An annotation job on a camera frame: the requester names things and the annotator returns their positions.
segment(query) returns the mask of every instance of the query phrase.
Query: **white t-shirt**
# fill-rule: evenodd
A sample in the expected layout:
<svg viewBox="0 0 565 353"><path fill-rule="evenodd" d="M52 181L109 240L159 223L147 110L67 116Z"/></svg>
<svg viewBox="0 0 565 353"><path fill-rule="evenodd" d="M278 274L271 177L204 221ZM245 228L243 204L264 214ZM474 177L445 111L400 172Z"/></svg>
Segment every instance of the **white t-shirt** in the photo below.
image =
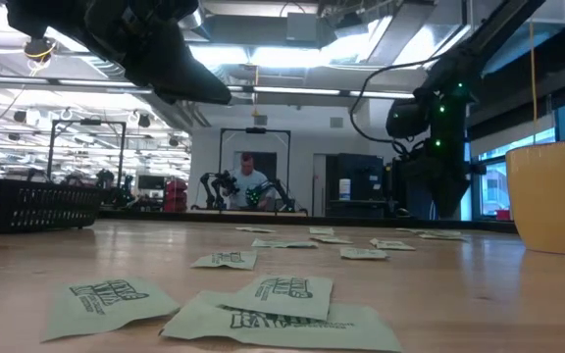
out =
<svg viewBox="0 0 565 353"><path fill-rule="evenodd" d="M231 173L233 177L236 178L236 187L239 188L239 191L235 195L231 195L229 197L231 201L231 209L238 209L241 207L247 207L247 200L245 199L245 190L254 188L263 182L267 181L267 177L259 172L259 171L252 171L252 174L249 176L245 176L241 170L235 170ZM270 190L267 192L267 195L272 197L273 191Z"/></svg>

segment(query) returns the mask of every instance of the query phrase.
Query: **man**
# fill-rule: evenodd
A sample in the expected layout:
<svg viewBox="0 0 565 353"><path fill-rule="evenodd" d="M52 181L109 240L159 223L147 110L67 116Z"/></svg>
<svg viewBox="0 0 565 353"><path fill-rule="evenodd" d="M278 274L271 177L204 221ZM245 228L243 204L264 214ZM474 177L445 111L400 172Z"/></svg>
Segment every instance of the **man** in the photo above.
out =
<svg viewBox="0 0 565 353"><path fill-rule="evenodd" d="M235 170L232 172L232 176L236 178L235 184L236 187L239 188L239 191L235 195L230 196L230 209L247 209L248 206L247 200L245 199L245 190L254 188L268 179L263 173L254 170L254 158L252 158L252 155L247 152L243 152L241 154L241 170ZM261 196L261 200L257 206L258 210L266 211L269 201L275 196L274 192L276 191L270 190Z"/></svg>

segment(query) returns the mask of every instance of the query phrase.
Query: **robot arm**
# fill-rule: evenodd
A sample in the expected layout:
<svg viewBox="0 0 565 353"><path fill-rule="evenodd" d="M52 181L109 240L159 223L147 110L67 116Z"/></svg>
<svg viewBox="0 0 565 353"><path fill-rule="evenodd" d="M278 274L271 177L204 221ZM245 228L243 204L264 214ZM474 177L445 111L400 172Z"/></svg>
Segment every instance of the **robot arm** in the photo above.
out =
<svg viewBox="0 0 565 353"><path fill-rule="evenodd" d="M284 191L284 188L281 185L281 181L279 179L267 180L254 188L246 190L245 198L248 207L256 209L259 202L261 201L261 197L263 197L264 194L268 193L272 189L277 191L281 196L282 202L284 203L284 211L294 212L295 203L291 199L289 199L289 196L286 194L286 191Z"/></svg>
<svg viewBox="0 0 565 353"><path fill-rule="evenodd" d="M405 178L423 180L437 212L450 217L470 184L466 175L485 172L464 162L466 106L476 97L468 89L507 39L544 0L505 0L467 40L450 49L414 90L415 99L395 101L387 115L393 138L415 136L431 128L421 147L400 156Z"/></svg>
<svg viewBox="0 0 565 353"><path fill-rule="evenodd" d="M210 177L215 179L211 182L215 195L211 191L211 187L208 184ZM228 195L235 195L239 189L236 187L236 178L232 177L228 171L223 173L205 173L200 177L200 182L204 186L206 191L206 210L219 210L224 204L224 197L222 197L221 189L225 189ZM197 205L191 206L191 210L201 209Z"/></svg>

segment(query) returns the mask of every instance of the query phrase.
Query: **paper card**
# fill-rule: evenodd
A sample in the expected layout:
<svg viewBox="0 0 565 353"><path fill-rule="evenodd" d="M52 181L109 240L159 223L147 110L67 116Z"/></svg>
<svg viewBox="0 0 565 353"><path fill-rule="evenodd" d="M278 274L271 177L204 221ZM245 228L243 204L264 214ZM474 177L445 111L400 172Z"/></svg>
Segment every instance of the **paper card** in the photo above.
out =
<svg viewBox="0 0 565 353"><path fill-rule="evenodd" d="M311 234L334 235L334 230L332 228L309 227L309 232Z"/></svg>
<svg viewBox="0 0 565 353"><path fill-rule="evenodd" d="M318 244L313 241L282 241L282 240L261 240L254 239L252 247L269 248L317 248Z"/></svg>
<svg viewBox="0 0 565 353"><path fill-rule="evenodd" d="M457 236L461 235L461 231L458 230L442 230L442 229L412 229L412 228L397 228L396 230L400 231L410 231L416 234L425 233L431 235L449 235L449 236Z"/></svg>
<svg viewBox="0 0 565 353"><path fill-rule="evenodd" d="M275 230L262 229L257 227L236 227L235 229L240 231L263 232L263 233L276 232Z"/></svg>
<svg viewBox="0 0 565 353"><path fill-rule="evenodd" d="M253 270L256 264L256 251L218 252L199 258L191 264L192 268L198 267L229 267L241 270Z"/></svg>
<svg viewBox="0 0 565 353"><path fill-rule="evenodd" d="M260 313L325 320L331 304L333 281L321 277L262 276L222 304Z"/></svg>
<svg viewBox="0 0 565 353"><path fill-rule="evenodd" d="M339 249L339 254L342 258L352 260L384 260L389 257L383 250L357 248L341 248Z"/></svg>
<svg viewBox="0 0 565 353"><path fill-rule="evenodd" d="M229 337L242 343L312 349L400 352L395 334L367 306L332 304L326 321L220 307L232 294L203 291L163 328L166 337Z"/></svg>
<svg viewBox="0 0 565 353"><path fill-rule="evenodd" d="M423 239L466 241L466 238L461 235L420 234L420 237Z"/></svg>
<svg viewBox="0 0 565 353"><path fill-rule="evenodd" d="M402 251L415 251L416 248L407 245L402 241L391 241L391 240L378 240L376 238L370 240L372 245L376 246L380 250L402 250Z"/></svg>
<svg viewBox="0 0 565 353"><path fill-rule="evenodd" d="M56 292L43 341L106 332L179 308L158 286L143 279L115 278L68 284Z"/></svg>
<svg viewBox="0 0 565 353"><path fill-rule="evenodd" d="M352 241L344 240L332 235L316 235L316 236L311 236L311 239L325 242L328 244L353 244Z"/></svg>

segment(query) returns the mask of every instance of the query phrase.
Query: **red object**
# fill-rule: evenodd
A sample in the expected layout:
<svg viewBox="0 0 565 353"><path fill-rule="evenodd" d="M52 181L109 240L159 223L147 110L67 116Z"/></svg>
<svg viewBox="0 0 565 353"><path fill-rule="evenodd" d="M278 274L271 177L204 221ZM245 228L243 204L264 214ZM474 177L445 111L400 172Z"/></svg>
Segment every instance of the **red object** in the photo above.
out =
<svg viewBox="0 0 565 353"><path fill-rule="evenodd" d="M511 213L509 210L496 210L497 221L511 221Z"/></svg>
<svg viewBox="0 0 565 353"><path fill-rule="evenodd" d="M186 211L186 182L176 179L165 185L165 212Z"/></svg>

